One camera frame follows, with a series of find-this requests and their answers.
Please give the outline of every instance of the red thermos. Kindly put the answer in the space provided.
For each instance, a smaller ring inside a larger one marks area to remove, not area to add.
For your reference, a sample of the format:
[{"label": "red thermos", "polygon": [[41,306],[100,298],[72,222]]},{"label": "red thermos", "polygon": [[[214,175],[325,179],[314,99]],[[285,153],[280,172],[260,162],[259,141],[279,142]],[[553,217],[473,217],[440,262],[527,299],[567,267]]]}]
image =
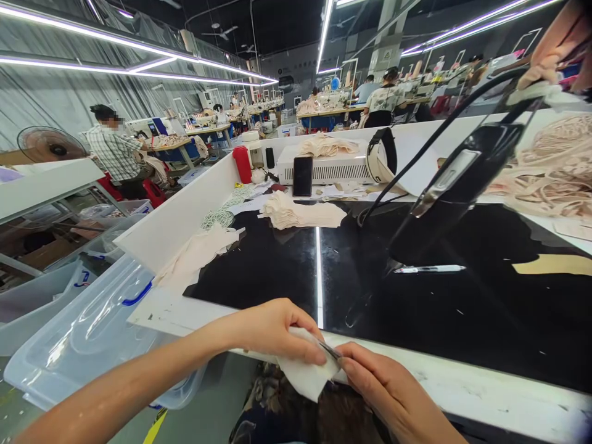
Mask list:
[{"label": "red thermos", "polygon": [[232,150],[232,157],[234,157],[236,168],[239,170],[240,181],[251,183],[251,164],[247,147],[244,145],[237,146]]}]

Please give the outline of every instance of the smartphone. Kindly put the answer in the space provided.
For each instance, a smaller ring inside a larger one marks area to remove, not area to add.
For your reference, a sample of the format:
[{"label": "smartphone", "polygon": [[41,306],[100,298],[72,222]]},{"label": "smartphone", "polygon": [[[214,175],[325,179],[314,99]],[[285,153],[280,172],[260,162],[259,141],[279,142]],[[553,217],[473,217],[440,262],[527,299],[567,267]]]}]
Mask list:
[{"label": "smartphone", "polygon": [[310,197],[313,193],[313,158],[294,157],[294,185],[292,195]]}]

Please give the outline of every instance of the plaid shirt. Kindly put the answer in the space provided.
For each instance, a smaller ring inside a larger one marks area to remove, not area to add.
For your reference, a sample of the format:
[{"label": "plaid shirt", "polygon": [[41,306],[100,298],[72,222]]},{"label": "plaid shirt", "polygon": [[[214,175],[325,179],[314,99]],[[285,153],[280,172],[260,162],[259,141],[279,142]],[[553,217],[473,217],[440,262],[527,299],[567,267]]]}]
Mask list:
[{"label": "plaid shirt", "polygon": [[141,142],[124,138],[102,125],[87,131],[86,140],[113,180],[133,179],[139,174],[141,164],[136,162],[134,151],[142,147]]}]

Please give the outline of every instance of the floor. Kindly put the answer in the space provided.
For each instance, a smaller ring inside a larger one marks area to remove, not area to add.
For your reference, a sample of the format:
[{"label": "floor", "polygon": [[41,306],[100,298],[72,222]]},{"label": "floor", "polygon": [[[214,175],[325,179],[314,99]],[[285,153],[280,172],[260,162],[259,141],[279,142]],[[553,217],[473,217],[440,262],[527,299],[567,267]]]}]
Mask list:
[{"label": "floor", "polygon": [[[9,358],[0,357],[0,369]],[[154,444],[228,442],[250,388],[258,361],[225,353],[208,364],[201,386],[184,409],[169,410]],[[22,392],[0,382],[0,444],[8,444],[43,413]],[[143,443],[157,410],[143,409],[110,444]]]}]

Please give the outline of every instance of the blue handle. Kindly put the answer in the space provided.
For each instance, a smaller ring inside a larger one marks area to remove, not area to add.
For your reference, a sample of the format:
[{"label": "blue handle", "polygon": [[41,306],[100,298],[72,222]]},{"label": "blue handle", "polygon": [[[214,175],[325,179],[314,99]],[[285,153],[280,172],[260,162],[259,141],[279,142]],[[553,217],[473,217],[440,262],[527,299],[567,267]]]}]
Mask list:
[{"label": "blue handle", "polygon": [[121,304],[125,305],[125,306],[132,306],[134,304],[137,304],[138,302],[140,302],[140,299],[142,299],[144,296],[146,296],[146,293],[148,293],[151,288],[152,288],[152,280],[150,280],[150,282],[148,282],[148,285],[146,285],[146,288],[144,290],[142,290],[140,292],[140,294],[135,299],[125,299]]}]

